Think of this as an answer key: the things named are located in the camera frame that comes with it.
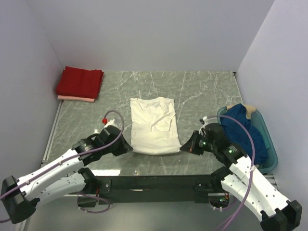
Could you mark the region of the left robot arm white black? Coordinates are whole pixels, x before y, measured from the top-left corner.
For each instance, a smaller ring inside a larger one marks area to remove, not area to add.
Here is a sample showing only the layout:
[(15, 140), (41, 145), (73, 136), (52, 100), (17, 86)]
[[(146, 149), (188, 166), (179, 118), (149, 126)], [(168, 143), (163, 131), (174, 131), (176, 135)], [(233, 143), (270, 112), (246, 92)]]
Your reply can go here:
[(132, 151), (114, 126), (79, 140), (56, 160), (26, 176), (7, 177), (2, 182), (0, 199), (13, 224), (32, 216), (36, 208), (70, 193), (95, 193), (101, 183), (87, 168), (106, 154), (119, 156)]

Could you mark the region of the white t shirt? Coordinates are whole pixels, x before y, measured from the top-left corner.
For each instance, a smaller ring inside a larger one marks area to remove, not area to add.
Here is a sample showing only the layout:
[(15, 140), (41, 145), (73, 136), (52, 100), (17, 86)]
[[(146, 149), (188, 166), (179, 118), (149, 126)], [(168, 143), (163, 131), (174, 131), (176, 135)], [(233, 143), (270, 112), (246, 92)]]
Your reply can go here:
[(180, 151), (174, 100), (130, 99), (131, 147), (146, 155), (166, 155)]

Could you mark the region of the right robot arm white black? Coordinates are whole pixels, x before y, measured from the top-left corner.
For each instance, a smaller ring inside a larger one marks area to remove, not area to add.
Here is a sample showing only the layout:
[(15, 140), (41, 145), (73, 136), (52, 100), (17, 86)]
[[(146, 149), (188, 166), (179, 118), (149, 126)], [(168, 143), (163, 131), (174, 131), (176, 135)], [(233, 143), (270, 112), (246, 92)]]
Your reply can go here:
[(246, 206), (264, 231), (292, 231), (300, 224), (302, 206), (281, 194), (254, 166), (248, 154), (231, 143), (218, 123), (195, 130), (181, 151), (202, 155), (211, 152), (224, 166), (211, 174), (209, 183), (197, 186), (207, 192), (224, 190)]

